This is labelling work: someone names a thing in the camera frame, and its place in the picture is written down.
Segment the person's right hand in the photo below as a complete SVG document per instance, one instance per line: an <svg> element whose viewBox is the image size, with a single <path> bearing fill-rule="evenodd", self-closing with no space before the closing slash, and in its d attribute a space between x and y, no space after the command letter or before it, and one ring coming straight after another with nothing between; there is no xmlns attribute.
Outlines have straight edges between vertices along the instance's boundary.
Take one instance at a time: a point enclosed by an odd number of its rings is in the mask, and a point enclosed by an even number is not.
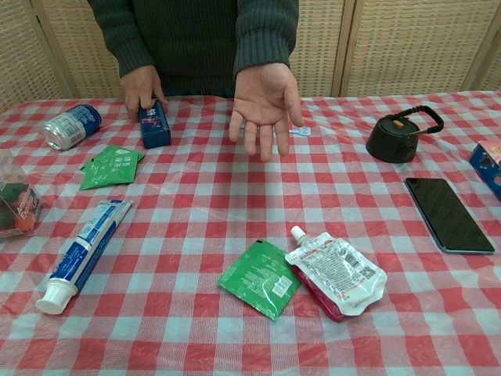
<svg viewBox="0 0 501 376"><path fill-rule="evenodd" d="M157 70L153 65L138 67L120 78L124 104L132 121L139 120L140 109L150 109L158 99L168 105Z"/></svg>

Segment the black smartphone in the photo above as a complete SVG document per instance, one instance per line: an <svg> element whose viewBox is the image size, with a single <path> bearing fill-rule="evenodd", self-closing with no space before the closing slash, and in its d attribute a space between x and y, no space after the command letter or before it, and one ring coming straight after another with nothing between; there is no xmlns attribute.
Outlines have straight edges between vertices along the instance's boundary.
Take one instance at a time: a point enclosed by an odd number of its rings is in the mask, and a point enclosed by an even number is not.
<svg viewBox="0 0 501 376"><path fill-rule="evenodd" d="M457 255L492 255L495 248L452 187L438 178L405 179L438 247Z"/></svg>

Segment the dark blue small box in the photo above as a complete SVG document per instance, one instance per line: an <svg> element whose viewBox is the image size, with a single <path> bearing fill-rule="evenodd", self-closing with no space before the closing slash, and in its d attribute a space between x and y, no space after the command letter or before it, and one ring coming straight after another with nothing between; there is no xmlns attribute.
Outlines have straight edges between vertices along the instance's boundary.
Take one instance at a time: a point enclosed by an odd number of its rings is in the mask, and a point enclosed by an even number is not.
<svg viewBox="0 0 501 376"><path fill-rule="evenodd" d="M156 99L150 109L139 109L139 123L147 150L171 144L171 130L160 100Z"/></svg>

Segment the person's left hand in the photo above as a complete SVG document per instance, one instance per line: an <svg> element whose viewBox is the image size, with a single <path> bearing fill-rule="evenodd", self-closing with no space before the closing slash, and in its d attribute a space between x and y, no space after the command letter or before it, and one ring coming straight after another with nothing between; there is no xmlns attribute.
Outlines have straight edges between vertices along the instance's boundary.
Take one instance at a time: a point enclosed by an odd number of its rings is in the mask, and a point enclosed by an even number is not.
<svg viewBox="0 0 501 376"><path fill-rule="evenodd" d="M289 124L303 126L297 81L290 68L268 63L241 70L236 76L229 139L237 141L244 128L246 153L259 153L263 162L269 162L274 142L280 156L288 155Z"/></svg>

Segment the woven folding screen panel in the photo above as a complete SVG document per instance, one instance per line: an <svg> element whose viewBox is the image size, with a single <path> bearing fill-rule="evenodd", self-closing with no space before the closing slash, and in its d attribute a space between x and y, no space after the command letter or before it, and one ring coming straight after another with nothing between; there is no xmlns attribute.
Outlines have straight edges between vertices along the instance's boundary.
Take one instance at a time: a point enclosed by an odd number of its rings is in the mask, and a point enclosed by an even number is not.
<svg viewBox="0 0 501 376"><path fill-rule="evenodd" d="M31 1L70 96L121 97L117 61L105 47L88 1Z"/></svg>
<svg viewBox="0 0 501 376"><path fill-rule="evenodd" d="M27 0L0 0L0 112L48 99L59 87Z"/></svg>
<svg viewBox="0 0 501 376"><path fill-rule="evenodd" d="M345 0L332 91L475 90L501 43L501 0Z"/></svg>
<svg viewBox="0 0 501 376"><path fill-rule="evenodd" d="M299 0L290 58L303 97L338 96L356 0Z"/></svg>

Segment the green tea sachet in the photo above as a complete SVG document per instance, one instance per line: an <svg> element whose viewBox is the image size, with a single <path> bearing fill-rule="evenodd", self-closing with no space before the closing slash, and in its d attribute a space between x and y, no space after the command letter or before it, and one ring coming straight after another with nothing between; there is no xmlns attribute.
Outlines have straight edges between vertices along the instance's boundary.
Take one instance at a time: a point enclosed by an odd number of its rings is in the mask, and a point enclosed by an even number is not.
<svg viewBox="0 0 501 376"><path fill-rule="evenodd" d="M136 156L137 162L140 162L144 158L144 154L136 151L129 150L121 146L109 145L106 146L104 150L97 153L94 157L88 160L85 164L83 164L80 168L81 171L84 171L92 162L99 161L103 158L108 157L132 157Z"/></svg>
<svg viewBox="0 0 501 376"><path fill-rule="evenodd" d="M81 190L132 183L137 167L136 156L108 157L92 162L83 172Z"/></svg>

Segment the person's torso grey sweater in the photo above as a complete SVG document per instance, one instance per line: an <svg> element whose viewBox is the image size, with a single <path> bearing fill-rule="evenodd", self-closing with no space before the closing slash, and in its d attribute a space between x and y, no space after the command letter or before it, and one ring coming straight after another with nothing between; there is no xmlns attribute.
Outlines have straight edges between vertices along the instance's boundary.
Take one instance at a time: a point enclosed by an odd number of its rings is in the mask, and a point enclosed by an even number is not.
<svg viewBox="0 0 501 376"><path fill-rule="evenodd" d="M234 95L237 0L129 0L139 32L126 74L153 65L168 95Z"/></svg>

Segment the person's left forearm grey sleeve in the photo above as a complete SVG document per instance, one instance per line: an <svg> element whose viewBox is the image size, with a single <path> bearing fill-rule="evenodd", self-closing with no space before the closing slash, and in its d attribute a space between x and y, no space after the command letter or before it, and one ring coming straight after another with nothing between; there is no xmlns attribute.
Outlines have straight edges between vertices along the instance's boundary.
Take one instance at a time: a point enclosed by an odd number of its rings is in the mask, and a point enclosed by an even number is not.
<svg viewBox="0 0 501 376"><path fill-rule="evenodd" d="M270 63L290 66L299 0L237 0L234 74Z"/></svg>

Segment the blue and white toothpaste tube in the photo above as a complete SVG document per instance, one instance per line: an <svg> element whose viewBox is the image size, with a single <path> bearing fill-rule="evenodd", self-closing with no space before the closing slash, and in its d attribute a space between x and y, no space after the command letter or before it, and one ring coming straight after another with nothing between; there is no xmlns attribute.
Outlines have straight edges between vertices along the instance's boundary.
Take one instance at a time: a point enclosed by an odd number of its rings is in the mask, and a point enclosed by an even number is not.
<svg viewBox="0 0 501 376"><path fill-rule="evenodd" d="M80 293L96 267L131 201L102 200L93 216L75 237L46 284L46 292L35 306L43 313L61 314L69 301Z"/></svg>

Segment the red and white spout pouch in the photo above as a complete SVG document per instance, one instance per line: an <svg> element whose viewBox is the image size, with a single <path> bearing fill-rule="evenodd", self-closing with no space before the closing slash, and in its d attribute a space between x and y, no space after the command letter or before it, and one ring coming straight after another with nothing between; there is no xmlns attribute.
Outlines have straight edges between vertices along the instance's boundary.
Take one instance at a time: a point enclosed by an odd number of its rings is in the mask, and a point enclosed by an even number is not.
<svg viewBox="0 0 501 376"><path fill-rule="evenodd" d="M342 238L290 230L297 248L286 254L294 275L334 322L359 316L383 298L387 274Z"/></svg>

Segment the black cast iron teapot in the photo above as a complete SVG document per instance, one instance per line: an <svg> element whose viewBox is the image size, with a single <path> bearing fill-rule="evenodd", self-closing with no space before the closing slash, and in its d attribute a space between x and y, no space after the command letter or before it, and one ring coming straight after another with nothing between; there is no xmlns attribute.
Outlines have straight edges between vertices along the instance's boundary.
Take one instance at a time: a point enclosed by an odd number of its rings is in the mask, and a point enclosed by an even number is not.
<svg viewBox="0 0 501 376"><path fill-rule="evenodd" d="M421 130L408 116L418 112L429 115L435 125ZM416 155L420 135L440 132L444 121L439 114L428 106L412 107L397 114L380 118L366 142L366 150L375 158L402 164L410 162Z"/></svg>

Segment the clear bag with red items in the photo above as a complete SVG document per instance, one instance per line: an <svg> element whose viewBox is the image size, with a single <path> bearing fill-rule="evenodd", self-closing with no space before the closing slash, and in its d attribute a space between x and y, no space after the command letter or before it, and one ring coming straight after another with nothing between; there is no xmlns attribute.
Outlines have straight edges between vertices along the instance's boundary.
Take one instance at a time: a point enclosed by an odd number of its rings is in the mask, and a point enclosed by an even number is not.
<svg viewBox="0 0 501 376"><path fill-rule="evenodd" d="M27 174L8 150L0 150L0 240L31 232L41 207Z"/></svg>

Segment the person's right forearm grey sleeve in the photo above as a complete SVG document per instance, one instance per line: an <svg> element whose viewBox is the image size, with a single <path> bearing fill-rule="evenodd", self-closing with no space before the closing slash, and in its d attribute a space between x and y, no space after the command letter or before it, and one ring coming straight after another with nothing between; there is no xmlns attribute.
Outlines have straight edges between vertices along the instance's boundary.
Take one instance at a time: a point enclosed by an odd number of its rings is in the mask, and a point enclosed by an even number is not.
<svg viewBox="0 0 501 376"><path fill-rule="evenodd" d="M107 50L117 59L119 77L133 70L153 66L135 17L132 0L88 0Z"/></svg>

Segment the red white checkered tablecloth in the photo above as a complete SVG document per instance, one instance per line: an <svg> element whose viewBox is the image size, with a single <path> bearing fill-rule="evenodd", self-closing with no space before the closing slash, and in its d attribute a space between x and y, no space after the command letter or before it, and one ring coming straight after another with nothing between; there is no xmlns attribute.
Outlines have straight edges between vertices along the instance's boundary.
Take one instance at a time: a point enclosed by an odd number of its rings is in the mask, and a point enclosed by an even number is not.
<svg viewBox="0 0 501 376"><path fill-rule="evenodd" d="M469 162L501 141L501 92L308 98L309 137L263 163L231 143L231 102L171 99L171 145L148 150L135 181L83 191L81 166L106 146L141 150L117 99L95 99L101 130L66 152L41 127L73 106L0 113L0 148L43 202L27 237L0 240L0 376L501 376L501 201ZM380 118L428 106L440 132L402 164L366 150ZM405 179L444 179L495 248L443 252ZM59 315L35 303L102 200L131 201L80 293ZM388 276L383 298L335 323L305 289L270 320L218 286L257 239L291 251L290 228L343 237Z"/></svg>

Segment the blue and silver drink can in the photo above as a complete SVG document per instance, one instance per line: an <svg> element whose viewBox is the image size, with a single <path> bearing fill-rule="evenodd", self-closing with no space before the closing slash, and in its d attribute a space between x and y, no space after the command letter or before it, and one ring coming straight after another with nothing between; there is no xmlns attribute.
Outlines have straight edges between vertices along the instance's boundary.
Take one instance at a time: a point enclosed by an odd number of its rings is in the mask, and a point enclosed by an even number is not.
<svg viewBox="0 0 501 376"><path fill-rule="evenodd" d="M69 150L96 133L102 118L90 104L79 104L44 123L45 142L55 150Z"/></svg>

